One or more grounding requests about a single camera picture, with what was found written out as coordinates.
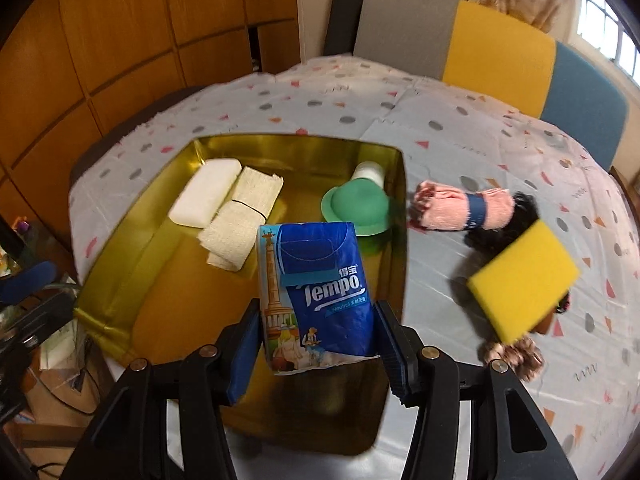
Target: screw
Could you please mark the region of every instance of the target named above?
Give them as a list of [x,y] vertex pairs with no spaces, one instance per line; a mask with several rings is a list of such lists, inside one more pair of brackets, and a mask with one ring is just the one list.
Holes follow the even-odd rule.
[[28,337],[22,342],[28,349],[34,348],[38,344],[38,338],[34,335]]
[[425,346],[422,350],[420,350],[420,354],[425,359],[437,359],[440,357],[440,350],[438,350],[435,346]]
[[491,361],[491,368],[499,374],[503,374],[509,369],[509,365],[502,359],[495,359],[494,361]]
[[218,349],[213,345],[204,345],[200,349],[201,357],[215,357],[216,355],[218,355]]
[[148,361],[145,358],[139,357],[137,359],[133,359],[129,364],[129,368],[131,368],[134,372],[141,372],[148,365]]

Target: pink towel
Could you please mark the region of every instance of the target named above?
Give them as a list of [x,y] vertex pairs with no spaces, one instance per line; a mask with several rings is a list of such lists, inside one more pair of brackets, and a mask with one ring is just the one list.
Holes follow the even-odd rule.
[[[478,193],[486,205],[482,229],[499,229],[511,220],[513,198],[506,189],[489,189]],[[422,227],[441,231],[462,231],[468,228],[469,197],[453,186],[425,180],[415,190],[412,207]]]

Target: tablecloth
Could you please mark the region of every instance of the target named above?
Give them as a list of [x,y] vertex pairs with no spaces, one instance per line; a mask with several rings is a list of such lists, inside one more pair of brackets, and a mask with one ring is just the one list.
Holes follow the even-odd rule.
[[[534,335],[546,358],[527,388],[581,480],[600,478],[640,420],[638,232],[612,178],[575,140],[489,96],[365,59],[321,57],[277,76],[208,87],[141,124],[88,170],[69,195],[79,279],[124,213],[190,140],[237,132],[361,139],[404,153],[407,196],[424,179],[474,192],[535,196],[540,216],[581,276],[571,309]],[[492,330],[465,286],[481,259],[464,233],[409,229],[404,319],[426,344],[479,363]],[[518,298],[513,298],[517,307]],[[457,478],[466,478],[469,407],[461,407]],[[388,398],[378,439],[355,458],[264,446],[234,454],[240,478],[399,478],[415,410]]]

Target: green hat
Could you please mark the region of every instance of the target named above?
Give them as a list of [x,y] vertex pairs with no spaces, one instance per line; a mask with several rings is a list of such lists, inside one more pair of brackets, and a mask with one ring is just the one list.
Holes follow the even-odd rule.
[[327,222],[352,222],[357,236],[389,229],[389,197],[368,178],[356,178],[327,191],[321,210]]

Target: white cup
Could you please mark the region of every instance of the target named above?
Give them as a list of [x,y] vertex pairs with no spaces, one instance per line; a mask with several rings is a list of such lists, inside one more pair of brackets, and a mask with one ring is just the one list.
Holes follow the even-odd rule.
[[368,178],[378,184],[381,189],[385,187],[385,170],[372,160],[365,160],[356,166],[356,170],[351,175],[351,180],[356,178]]

